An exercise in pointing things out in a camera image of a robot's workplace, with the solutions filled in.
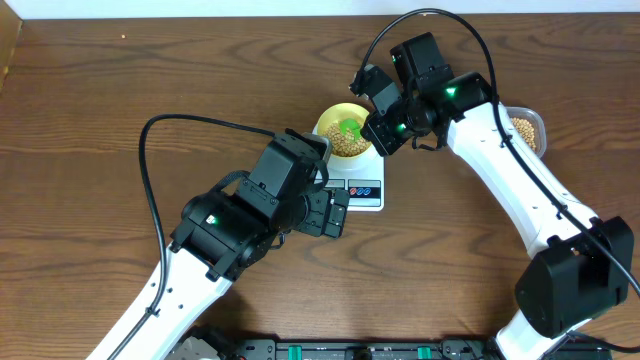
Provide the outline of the green plastic measuring scoop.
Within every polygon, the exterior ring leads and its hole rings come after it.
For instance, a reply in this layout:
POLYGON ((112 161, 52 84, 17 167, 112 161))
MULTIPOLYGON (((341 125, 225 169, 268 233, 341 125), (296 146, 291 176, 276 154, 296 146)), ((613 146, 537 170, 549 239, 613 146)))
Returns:
POLYGON ((352 139, 353 142, 357 142, 361 138, 361 134, 360 134, 361 125, 357 120, 353 118, 347 118, 342 120, 339 123, 339 129, 341 134, 344 136, 351 134, 353 136, 353 139, 352 139))

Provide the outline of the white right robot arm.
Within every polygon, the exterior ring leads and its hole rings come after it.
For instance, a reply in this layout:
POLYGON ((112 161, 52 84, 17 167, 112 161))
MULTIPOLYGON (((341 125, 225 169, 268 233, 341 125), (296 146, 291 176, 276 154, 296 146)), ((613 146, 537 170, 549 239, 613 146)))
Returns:
POLYGON ((628 295, 634 236, 600 219, 541 162, 491 101, 478 73, 455 75, 431 34, 390 52, 396 76, 365 64, 352 91, 374 106, 362 128, 381 156, 434 135, 481 178, 514 223, 530 262, 515 286, 516 315, 494 339, 501 359, 541 359, 628 295))

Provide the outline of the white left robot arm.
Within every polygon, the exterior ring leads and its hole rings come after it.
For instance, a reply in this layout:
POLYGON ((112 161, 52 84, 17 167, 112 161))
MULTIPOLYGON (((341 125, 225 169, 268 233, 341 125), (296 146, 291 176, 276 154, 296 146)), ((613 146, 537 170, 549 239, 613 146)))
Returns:
POLYGON ((140 294, 91 352, 93 359, 163 359, 197 318, 287 233, 338 238, 349 195, 331 190, 330 141, 277 134, 255 168, 192 198, 140 294))

